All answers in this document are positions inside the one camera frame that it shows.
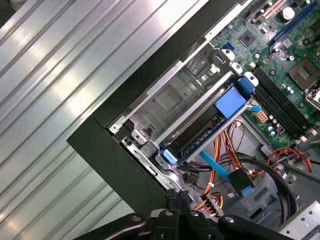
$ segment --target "black frame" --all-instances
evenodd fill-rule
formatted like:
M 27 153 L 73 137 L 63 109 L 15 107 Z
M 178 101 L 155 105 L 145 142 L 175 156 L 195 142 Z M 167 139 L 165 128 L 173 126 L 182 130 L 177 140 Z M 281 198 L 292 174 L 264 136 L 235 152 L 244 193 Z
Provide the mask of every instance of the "black frame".
M 152 210 L 164 208 L 165 192 L 157 180 L 110 135 L 107 127 L 233 6 L 245 2 L 209 0 L 67 140 L 135 212 L 148 217 Z

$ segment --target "blue plastic latch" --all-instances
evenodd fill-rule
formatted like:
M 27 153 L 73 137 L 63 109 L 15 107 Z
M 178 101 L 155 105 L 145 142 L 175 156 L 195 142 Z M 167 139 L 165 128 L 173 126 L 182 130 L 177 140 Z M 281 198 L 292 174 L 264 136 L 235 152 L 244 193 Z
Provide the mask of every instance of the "blue plastic latch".
M 162 152 L 162 156 L 171 164 L 176 164 L 178 162 L 177 158 L 168 149 L 165 149 Z
M 251 106 L 251 109 L 250 109 L 250 111 L 251 112 L 253 112 L 253 113 L 258 113 L 258 112 L 260 112 L 260 110 L 261 110 L 261 107 L 260 106 Z
M 253 192 L 254 192 L 254 189 L 251 186 L 247 186 L 246 188 L 241 190 L 241 193 L 244 197 L 249 194 L 252 194 Z
M 252 94 L 255 90 L 255 87 L 251 84 L 251 82 L 246 79 L 245 77 L 241 77 L 238 80 L 239 85 L 243 88 L 243 90 L 247 93 L 247 94 Z
M 238 109 L 240 109 L 246 100 L 233 86 L 223 96 L 221 96 L 215 103 L 214 106 L 229 119 Z

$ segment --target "sheet metal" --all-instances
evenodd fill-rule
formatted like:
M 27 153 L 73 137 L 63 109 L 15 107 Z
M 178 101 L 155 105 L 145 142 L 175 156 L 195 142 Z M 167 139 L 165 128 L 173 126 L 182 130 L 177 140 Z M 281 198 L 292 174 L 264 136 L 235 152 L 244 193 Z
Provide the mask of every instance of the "sheet metal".
M 0 239 L 132 211 L 66 139 L 207 1 L 28 0 L 0 29 Z

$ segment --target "green circuit board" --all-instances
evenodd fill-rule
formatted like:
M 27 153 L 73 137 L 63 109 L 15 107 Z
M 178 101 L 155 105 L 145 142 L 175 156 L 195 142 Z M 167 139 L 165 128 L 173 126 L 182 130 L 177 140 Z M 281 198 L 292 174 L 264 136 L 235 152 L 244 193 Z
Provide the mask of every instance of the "green circuit board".
M 237 61 L 245 71 L 252 69 L 252 63 L 261 64 L 261 69 L 277 87 L 281 89 L 304 117 L 308 119 L 310 123 L 319 126 L 319 111 L 306 101 L 303 90 L 289 76 L 289 71 L 305 58 L 309 59 L 320 71 L 320 56 L 318 56 L 320 52 L 320 41 L 315 41 L 316 35 L 310 28 L 316 19 L 320 18 L 320 4 L 281 39 L 276 45 L 279 52 L 270 53 L 270 41 L 277 33 L 286 27 L 288 22 L 283 21 L 280 17 L 281 13 L 277 12 L 263 23 L 258 21 L 256 23 L 245 24 L 246 17 L 257 2 L 259 1 L 254 0 L 234 21 L 221 31 L 211 43 L 219 48 L 224 48 L 226 43 L 230 43 L 234 48 L 232 51 L 236 56 L 235 61 Z M 281 9 L 291 6 L 293 2 L 293 0 L 288 0 Z M 295 7 L 295 15 L 297 16 L 305 7 L 306 6 Z M 254 39 L 254 41 L 247 46 L 241 42 L 242 36 L 246 35 L 246 33 L 250 33 L 251 39 Z M 289 56 L 293 56 L 294 60 L 288 60 Z M 290 87 L 294 93 L 288 91 L 288 87 Z M 262 105 L 261 107 L 262 111 L 268 116 L 269 113 L 264 106 Z M 268 131 L 270 122 L 261 123 L 252 113 L 247 113 L 247 117 L 264 133 L 276 148 L 288 147 L 297 140 L 293 139 L 286 132 L 277 134 L 276 136 L 270 136 L 270 132 Z

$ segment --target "motherboard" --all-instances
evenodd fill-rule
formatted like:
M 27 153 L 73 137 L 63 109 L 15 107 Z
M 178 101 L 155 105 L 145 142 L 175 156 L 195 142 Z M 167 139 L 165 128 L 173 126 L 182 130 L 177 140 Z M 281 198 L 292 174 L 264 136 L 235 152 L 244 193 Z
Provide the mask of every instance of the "motherboard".
M 276 148 L 316 134 L 320 126 L 320 2 L 254 0 L 212 40 L 232 50 L 259 86 L 247 118 Z

